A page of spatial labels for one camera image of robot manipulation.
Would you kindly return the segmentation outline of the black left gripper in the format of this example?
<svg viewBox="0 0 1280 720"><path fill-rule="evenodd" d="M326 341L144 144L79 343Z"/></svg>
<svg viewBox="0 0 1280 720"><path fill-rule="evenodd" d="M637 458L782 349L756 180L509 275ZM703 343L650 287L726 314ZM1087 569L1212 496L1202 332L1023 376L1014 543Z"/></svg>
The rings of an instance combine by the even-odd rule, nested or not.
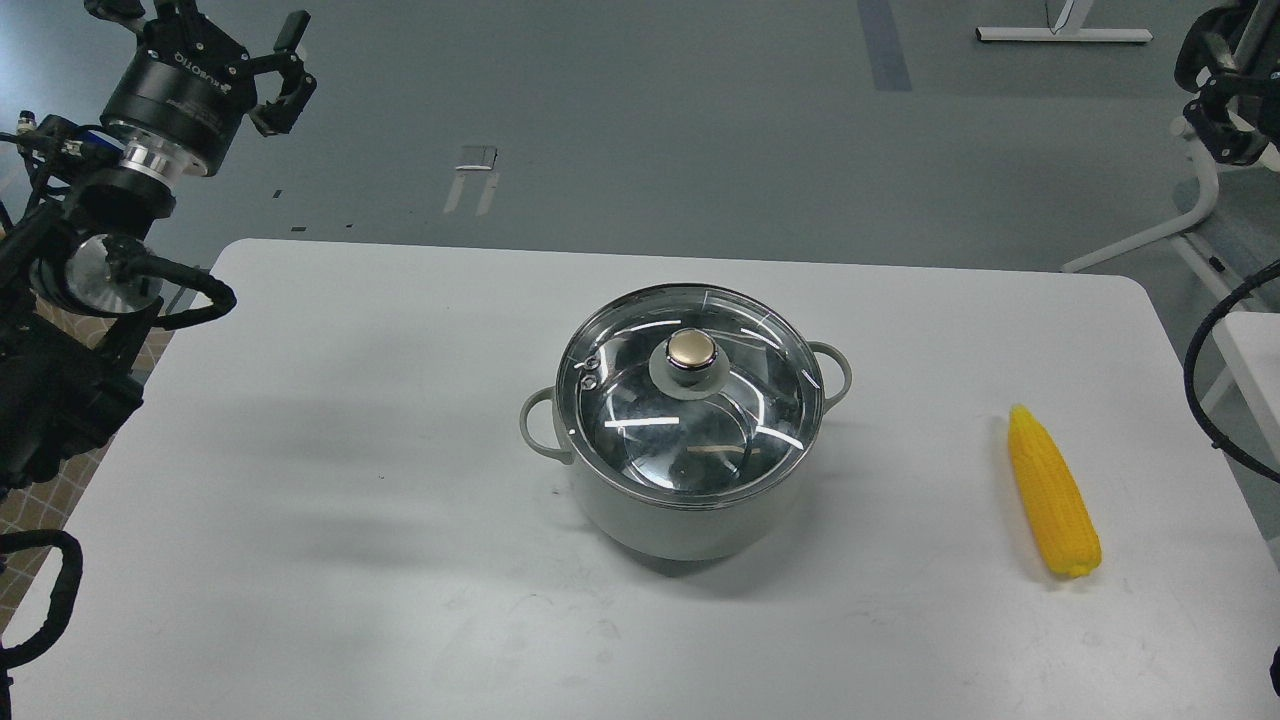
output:
<svg viewBox="0 0 1280 720"><path fill-rule="evenodd" d="M246 49L195 1L154 5L156 15L146 19L138 0L84 0L88 14L137 37L100 123L118 138L136 131L175 143L191 155L191 174L215 176L256 101L251 78L227 69L244 58ZM317 88L300 51L311 19L310 12L292 12L271 53L250 60L253 76L275 73L282 82L274 99L250 111L262 137L292 132Z"/></svg>

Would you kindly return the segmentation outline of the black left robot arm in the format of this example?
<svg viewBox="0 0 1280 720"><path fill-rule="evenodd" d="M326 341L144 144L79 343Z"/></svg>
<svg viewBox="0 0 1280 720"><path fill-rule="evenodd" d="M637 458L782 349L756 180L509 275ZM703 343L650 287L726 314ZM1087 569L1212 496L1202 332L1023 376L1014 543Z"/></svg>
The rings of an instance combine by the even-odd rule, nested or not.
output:
<svg viewBox="0 0 1280 720"><path fill-rule="evenodd" d="M311 15L284 20L260 56L193 1L87 1L127 28L134 54L96 126L20 115L3 141L29 177L18 222L3 218L1 480L10 493L51 480L104 447L143 402L132 375L152 331L225 316L234 291L155 255L179 179L215 176L244 120L292 132L317 81L300 44Z"/></svg>

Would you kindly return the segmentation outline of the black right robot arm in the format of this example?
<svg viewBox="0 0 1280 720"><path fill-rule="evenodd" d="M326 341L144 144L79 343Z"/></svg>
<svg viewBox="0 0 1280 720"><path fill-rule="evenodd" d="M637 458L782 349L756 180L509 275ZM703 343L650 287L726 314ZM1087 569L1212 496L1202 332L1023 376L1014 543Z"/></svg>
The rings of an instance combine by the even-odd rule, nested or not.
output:
<svg viewBox="0 0 1280 720"><path fill-rule="evenodd" d="M1221 1L1196 18L1175 83L1193 95L1183 118L1224 165L1248 167L1277 147L1279 5Z"/></svg>

